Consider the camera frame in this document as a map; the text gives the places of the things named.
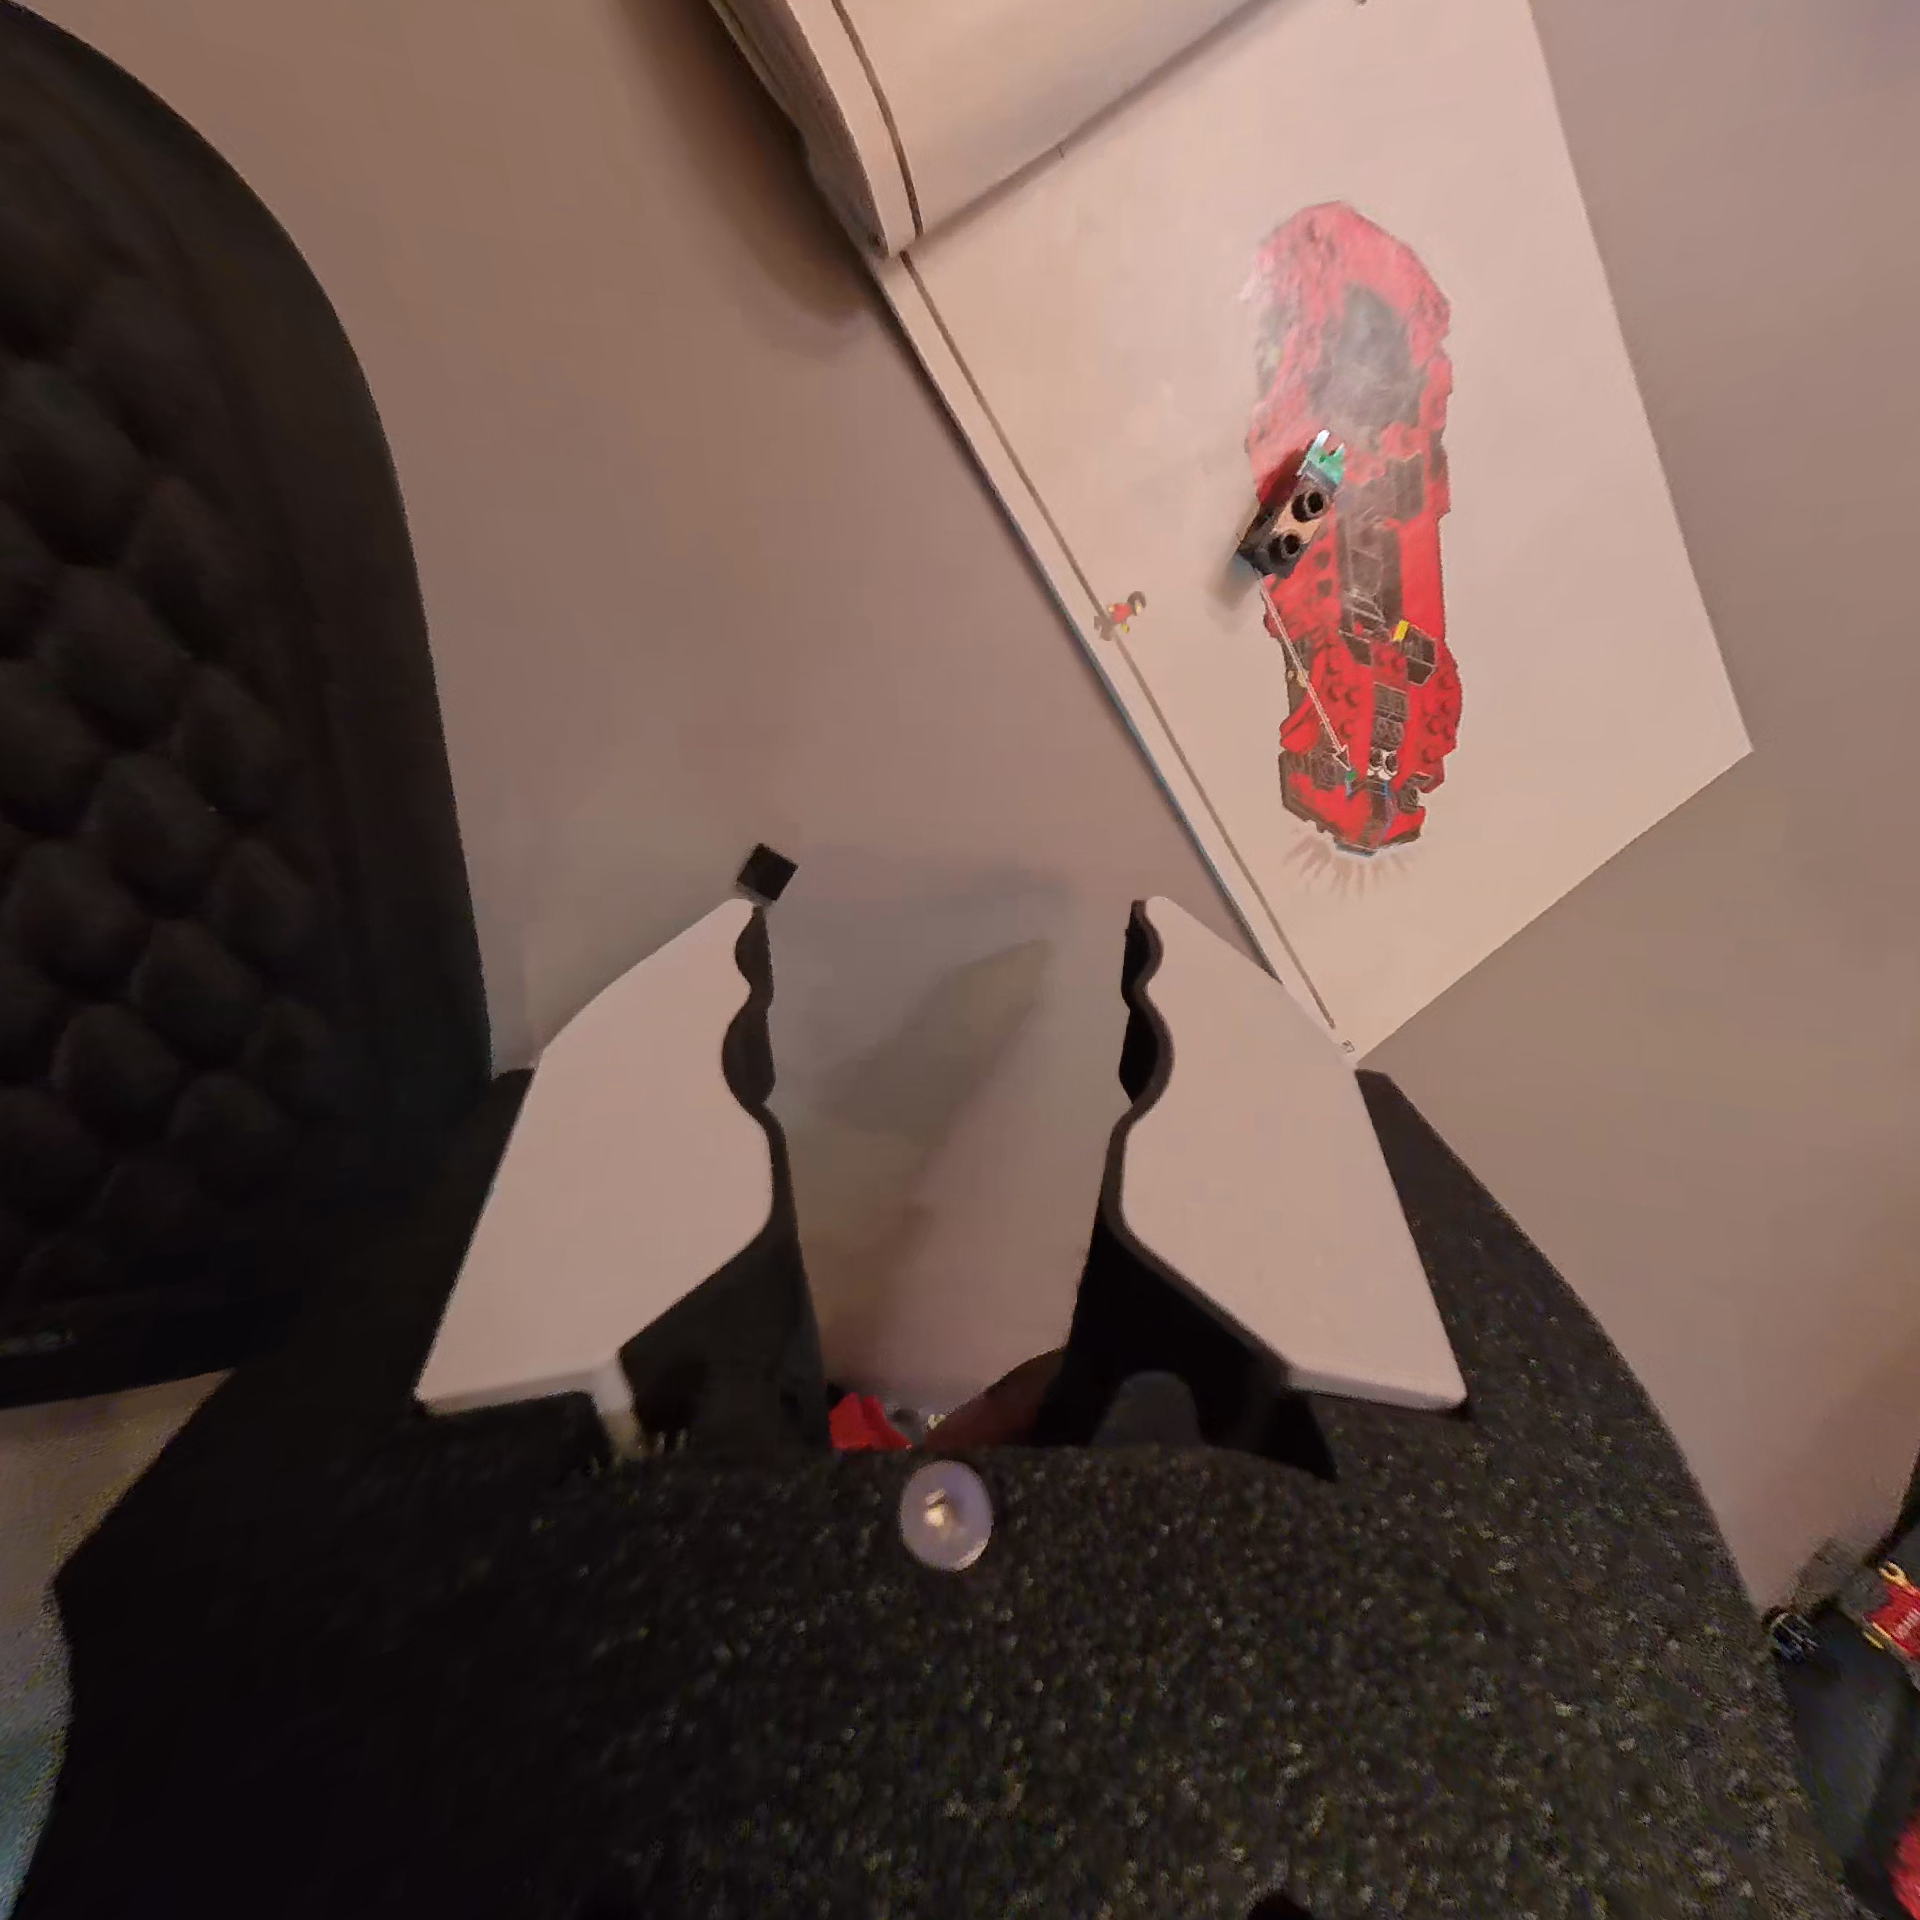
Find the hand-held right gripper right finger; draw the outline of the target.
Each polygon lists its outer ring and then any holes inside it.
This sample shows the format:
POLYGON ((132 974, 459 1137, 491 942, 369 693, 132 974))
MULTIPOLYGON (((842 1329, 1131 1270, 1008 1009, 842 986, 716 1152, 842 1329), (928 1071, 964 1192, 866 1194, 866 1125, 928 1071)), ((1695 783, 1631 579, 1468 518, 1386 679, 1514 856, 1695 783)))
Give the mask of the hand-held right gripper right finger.
POLYGON ((1137 901, 1112 1125, 1050 1444, 1326 1444, 1317 1403, 1459 1421, 1356 1071, 1259 963, 1137 901))

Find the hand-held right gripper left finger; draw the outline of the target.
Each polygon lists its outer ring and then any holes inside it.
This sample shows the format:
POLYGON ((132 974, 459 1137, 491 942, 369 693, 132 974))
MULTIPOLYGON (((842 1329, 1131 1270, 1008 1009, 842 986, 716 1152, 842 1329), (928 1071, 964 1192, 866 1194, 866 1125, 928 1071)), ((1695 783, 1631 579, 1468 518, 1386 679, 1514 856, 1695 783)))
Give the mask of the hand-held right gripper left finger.
POLYGON ((828 1444, 769 1012, 767 913, 734 896, 546 1043, 419 1404, 583 1397, 616 1450, 828 1444))

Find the black lego piece with teal part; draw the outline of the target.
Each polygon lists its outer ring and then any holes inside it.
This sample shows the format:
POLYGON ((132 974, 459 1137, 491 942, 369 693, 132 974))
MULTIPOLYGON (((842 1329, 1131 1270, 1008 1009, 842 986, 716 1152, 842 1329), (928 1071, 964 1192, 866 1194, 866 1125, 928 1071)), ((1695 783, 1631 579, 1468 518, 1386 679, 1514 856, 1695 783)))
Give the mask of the black lego piece with teal part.
POLYGON ((1238 542, 1238 559, 1259 581, 1284 581, 1322 534, 1344 482, 1344 444, 1320 429, 1303 447, 1284 455, 1262 482, 1259 502, 1238 542))

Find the open lego instruction booklet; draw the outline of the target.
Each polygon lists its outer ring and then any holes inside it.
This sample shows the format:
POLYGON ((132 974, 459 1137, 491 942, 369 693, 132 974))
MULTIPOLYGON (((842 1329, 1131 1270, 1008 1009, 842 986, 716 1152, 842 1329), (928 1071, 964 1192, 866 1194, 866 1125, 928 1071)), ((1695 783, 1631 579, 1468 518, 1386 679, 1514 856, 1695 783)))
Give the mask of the open lego instruction booklet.
POLYGON ((1349 1052, 1752 754, 1531 3, 716 16, 1349 1052), (1340 492, 1259 581, 1320 429, 1340 492))

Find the black quilted pad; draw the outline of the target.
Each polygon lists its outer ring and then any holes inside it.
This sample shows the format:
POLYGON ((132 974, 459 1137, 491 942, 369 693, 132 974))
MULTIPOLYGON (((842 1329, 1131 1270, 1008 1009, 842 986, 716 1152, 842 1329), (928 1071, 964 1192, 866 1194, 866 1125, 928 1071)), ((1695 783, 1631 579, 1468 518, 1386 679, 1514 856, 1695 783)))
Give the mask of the black quilted pad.
POLYGON ((398 471, 297 243, 2 3, 2 1404, 225 1369, 491 1084, 398 471))

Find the dark cloth with red label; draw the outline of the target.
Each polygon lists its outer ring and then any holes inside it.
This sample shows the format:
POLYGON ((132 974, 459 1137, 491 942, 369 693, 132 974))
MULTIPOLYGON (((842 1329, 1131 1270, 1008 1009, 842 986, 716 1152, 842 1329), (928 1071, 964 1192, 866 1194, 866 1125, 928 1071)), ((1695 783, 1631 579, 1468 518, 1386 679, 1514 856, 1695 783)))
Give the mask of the dark cloth with red label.
POLYGON ((1797 1776, 1845 1886, 1916 1918, 1916 1525, 1828 1594, 1765 1614, 1797 1776))

